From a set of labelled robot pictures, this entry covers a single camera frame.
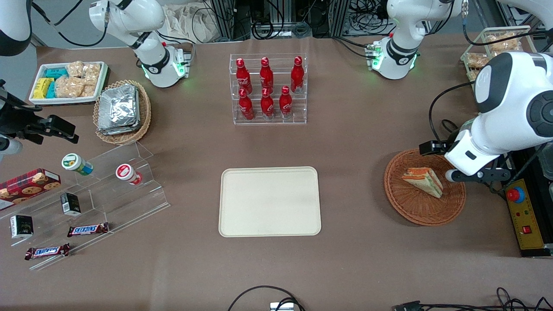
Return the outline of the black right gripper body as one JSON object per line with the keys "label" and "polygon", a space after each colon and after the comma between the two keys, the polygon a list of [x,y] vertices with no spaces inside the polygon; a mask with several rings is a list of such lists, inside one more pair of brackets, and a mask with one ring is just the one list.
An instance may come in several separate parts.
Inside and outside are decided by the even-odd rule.
{"label": "black right gripper body", "polygon": [[27,105],[18,97],[9,93],[4,85],[6,81],[0,80],[0,131],[2,135],[10,138],[27,139],[31,134],[44,131],[44,125],[40,123],[43,118],[35,113],[42,110],[36,105]]}

